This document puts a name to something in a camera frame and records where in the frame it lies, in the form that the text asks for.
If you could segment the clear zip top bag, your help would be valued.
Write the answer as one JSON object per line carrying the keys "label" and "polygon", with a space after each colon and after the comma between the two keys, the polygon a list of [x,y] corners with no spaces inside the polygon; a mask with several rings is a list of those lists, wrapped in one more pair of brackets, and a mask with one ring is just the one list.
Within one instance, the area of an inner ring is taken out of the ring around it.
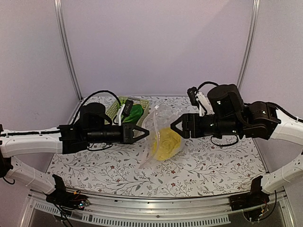
{"label": "clear zip top bag", "polygon": [[145,138],[140,169],[153,168],[182,151],[185,140],[170,125],[186,112],[185,107],[167,105],[156,105],[151,110],[143,121],[143,127],[150,135]]}

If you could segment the toy napa cabbage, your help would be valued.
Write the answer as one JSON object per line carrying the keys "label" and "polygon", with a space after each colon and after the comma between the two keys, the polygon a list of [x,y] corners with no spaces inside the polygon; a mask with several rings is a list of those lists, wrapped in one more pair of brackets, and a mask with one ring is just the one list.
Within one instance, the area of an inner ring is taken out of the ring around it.
{"label": "toy napa cabbage", "polygon": [[157,161],[165,161],[181,150],[182,137],[169,127],[160,129],[159,133],[159,146],[156,140],[153,145],[152,155]]}

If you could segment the green toy leaf vegetable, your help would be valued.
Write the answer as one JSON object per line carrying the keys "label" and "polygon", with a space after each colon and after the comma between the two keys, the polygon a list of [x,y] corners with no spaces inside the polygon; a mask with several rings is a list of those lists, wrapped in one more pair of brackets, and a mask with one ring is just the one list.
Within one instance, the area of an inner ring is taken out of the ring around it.
{"label": "green toy leaf vegetable", "polygon": [[123,122],[137,124],[143,113],[143,107],[140,104],[135,104],[130,111],[130,115]]}

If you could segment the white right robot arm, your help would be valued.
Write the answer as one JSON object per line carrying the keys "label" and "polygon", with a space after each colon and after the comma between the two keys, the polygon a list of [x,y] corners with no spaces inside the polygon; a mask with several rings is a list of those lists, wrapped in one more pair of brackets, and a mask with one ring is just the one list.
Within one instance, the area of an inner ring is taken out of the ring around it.
{"label": "white right robot arm", "polygon": [[[170,128],[185,139],[223,136],[284,140],[303,143],[303,121],[272,102],[243,102],[235,84],[214,83],[206,96],[200,87],[188,89],[187,95],[198,113],[185,113]],[[241,210],[269,202],[269,195],[303,175],[303,155],[299,154],[278,170],[256,177],[250,191],[229,197],[232,210]]]}

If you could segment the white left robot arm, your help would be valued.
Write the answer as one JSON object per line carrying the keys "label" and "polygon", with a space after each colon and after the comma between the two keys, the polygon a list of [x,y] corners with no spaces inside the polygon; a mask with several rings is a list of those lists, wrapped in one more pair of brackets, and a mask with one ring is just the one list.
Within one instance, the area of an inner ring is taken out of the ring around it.
{"label": "white left robot arm", "polygon": [[68,210],[83,210],[89,205],[86,195],[68,192],[58,175],[48,176],[17,159],[17,155],[35,153],[73,154],[87,150],[90,144],[133,144],[149,135],[135,123],[123,122],[131,104],[123,104],[114,124],[101,103],[89,103],[79,109],[79,118],[68,125],[37,131],[0,130],[0,176],[24,183],[41,191],[46,200]]}

